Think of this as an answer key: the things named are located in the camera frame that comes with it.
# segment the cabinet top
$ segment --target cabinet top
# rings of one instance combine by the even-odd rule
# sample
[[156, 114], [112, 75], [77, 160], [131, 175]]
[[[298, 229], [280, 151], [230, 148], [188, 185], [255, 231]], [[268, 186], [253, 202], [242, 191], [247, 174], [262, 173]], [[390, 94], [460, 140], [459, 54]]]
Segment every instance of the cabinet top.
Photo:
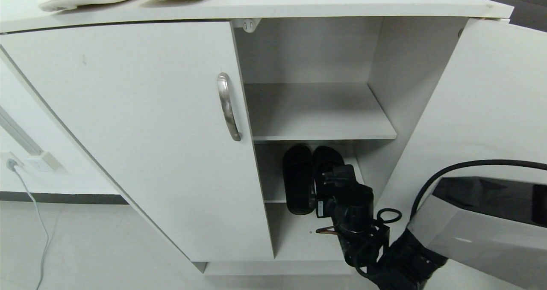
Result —
[[454, 16], [508, 18], [513, 7], [489, 0], [129, 0], [47, 13], [36, 0], [2, 0], [0, 31], [183, 19]]

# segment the power cord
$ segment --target power cord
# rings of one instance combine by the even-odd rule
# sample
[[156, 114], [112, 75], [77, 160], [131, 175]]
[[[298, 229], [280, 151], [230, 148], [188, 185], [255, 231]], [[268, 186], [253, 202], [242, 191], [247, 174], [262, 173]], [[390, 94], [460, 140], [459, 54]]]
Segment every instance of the power cord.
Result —
[[40, 262], [40, 280], [38, 281], [38, 285], [36, 286], [36, 290], [38, 290], [40, 288], [40, 285], [41, 285], [41, 281], [44, 279], [44, 262], [45, 262], [45, 255], [47, 254], [47, 249], [49, 248], [49, 233], [47, 233], [47, 229], [45, 229], [45, 225], [44, 225], [44, 221], [41, 219], [41, 215], [40, 215], [40, 210], [38, 209], [38, 204], [36, 204], [36, 200], [34, 199], [34, 197], [32, 196], [31, 192], [29, 191], [29, 189], [27, 188], [27, 185], [25, 184], [25, 181], [23, 181], [23, 178], [21, 177], [21, 175], [17, 172], [17, 170], [15, 169], [15, 166], [19, 166], [19, 164], [17, 164], [16, 161], [12, 160], [12, 159], [8, 159], [8, 162], [6, 163], [6, 166], [8, 167], [9, 170], [13, 171], [18, 177], [19, 179], [21, 180], [21, 183], [23, 183], [23, 187], [25, 187], [25, 191], [27, 192], [27, 195], [29, 195], [29, 197], [31, 197], [31, 200], [35, 206], [35, 209], [36, 209], [36, 214], [38, 215], [38, 218], [40, 220], [40, 223], [41, 223], [41, 226], [44, 228], [44, 232], [45, 232], [45, 237], [46, 237], [46, 241], [45, 241], [45, 247], [44, 247], [44, 252], [42, 253], [41, 255], [41, 262]]

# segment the black cable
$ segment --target black cable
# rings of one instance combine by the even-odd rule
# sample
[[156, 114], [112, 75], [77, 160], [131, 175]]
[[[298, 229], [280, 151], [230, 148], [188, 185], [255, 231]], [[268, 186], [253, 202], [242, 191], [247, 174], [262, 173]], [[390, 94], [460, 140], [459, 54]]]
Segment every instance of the black cable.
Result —
[[420, 192], [418, 193], [418, 195], [416, 196], [416, 199], [414, 199], [414, 203], [412, 204], [412, 210], [410, 211], [410, 219], [412, 219], [412, 217], [414, 217], [416, 212], [418, 212], [418, 206], [420, 205], [420, 200], [422, 200], [422, 197], [424, 196], [424, 194], [426, 194], [426, 191], [429, 189], [430, 185], [432, 185], [436, 179], [439, 179], [439, 177], [441, 177], [445, 173], [448, 173], [456, 169], [463, 169], [465, 167], [473, 167], [473, 166], [488, 166], [488, 165], [517, 166], [517, 167], [526, 167], [530, 169], [540, 169], [540, 170], [547, 171], [547, 164], [538, 163], [538, 162], [520, 161], [520, 160], [477, 160], [477, 161], [469, 161], [469, 162], [463, 162], [463, 163], [451, 165], [435, 173], [435, 175], [433, 175], [422, 186], [422, 189], [420, 189]]
[[[395, 214], [397, 214], [397, 217], [391, 218], [391, 219], [388, 219], [388, 220], [384, 220], [382, 218], [382, 214], [384, 212], [395, 213]], [[383, 209], [379, 210], [378, 213], [376, 214], [376, 219], [379, 222], [381, 222], [382, 224], [391, 224], [392, 222], [398, 222], [402, 217], [403, 217], [403, 213], [400, 210], [392, 209], [392, 208], [383, 208]]]

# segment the metal door handle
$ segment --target metal door handle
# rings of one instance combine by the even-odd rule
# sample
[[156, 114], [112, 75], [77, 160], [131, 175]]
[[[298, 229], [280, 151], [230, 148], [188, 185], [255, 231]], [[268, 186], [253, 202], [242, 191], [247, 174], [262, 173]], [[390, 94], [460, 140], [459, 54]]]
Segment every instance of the metal door handle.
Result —
[[224, 112], [224, 119], [226, 120], [228, 131], [230, 132], [232, 139], [239, 142], [241, 140], [241, 134], [238, 132], [238, 126], [236, 126], [236, 120], [234, 118], [234, 111], [232, 110], [230, 89], [228, 89], [229, 80], [230, 77], [224, 72], [218, 75], [218, 95], [221, 98], [222, 111]]

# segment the white wall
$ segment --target white wall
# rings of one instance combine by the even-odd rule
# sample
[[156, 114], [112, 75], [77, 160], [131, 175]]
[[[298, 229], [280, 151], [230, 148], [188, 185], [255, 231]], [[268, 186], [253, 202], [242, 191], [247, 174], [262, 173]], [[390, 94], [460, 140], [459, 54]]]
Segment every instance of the white wall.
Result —
[[[44, 150], [61, 163], [56, 173], [38, 172], [29, 164], [20, 172], [31, 192], [53, 194], [117, 194], [94, 166], [55, 126], [20, 85], [4, 62], [0, 62], [0, 105]], [[4, 129], [0, 128], [0, 151], [11, 151], [25, 163], [29, 155]], [[24, 191], [14, 173], [0, 165], [0, 191]]]

